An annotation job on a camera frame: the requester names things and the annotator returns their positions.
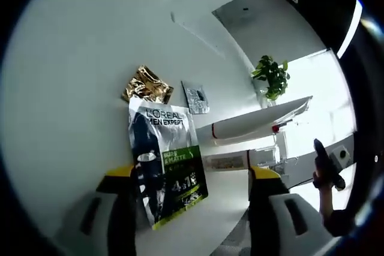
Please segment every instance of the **potted plant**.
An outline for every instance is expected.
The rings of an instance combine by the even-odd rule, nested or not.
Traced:
[[[286,72],[288,62],[285,60],[279,67],[274,62],[272,56],[264,55],[256,70],[252,72],[253,84],[255,88],[262,91],[269,100],[276,100],[280,95],[284,94],[288,86],[287,80],[290,79]]]

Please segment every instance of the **green label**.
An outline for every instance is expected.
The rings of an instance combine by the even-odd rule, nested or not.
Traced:
[[[200,157],[199,145],[163,152],[164,166]]]

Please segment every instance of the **gold foil packet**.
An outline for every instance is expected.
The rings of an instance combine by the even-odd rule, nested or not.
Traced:
[[[173,92],[173,87],[159,79],[147,66],[140,66],[128,83],[122,99],[129,103],[131,97],[167,104]]]

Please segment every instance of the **green leaves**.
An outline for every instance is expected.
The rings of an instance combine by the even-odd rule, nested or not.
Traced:
[[[279,67],[272,56],[264,55],[257,64],[256,70],[252,72],[252,77],[262,81],[268,81],[269,87],[266,97],[270,100],[276,100],[284,94],[288,87],[287,80],[290,75],[286,73],[288,62],[283,61],[283,67]]]

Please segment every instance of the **product packaging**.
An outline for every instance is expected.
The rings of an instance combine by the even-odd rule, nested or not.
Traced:
[[[208,100],[206,99],[203,86],[182,81],[188,106],[192,114],[207,114],[209,112]]]
[[[144,207],[156,229],[208,196],[192,115],[131,98],[129,136]]]
[[[167,104],[173,92],[173,87],[159,79],[147,66],[140,66],[128,83],[122,99],[130,102],[131,97]]]

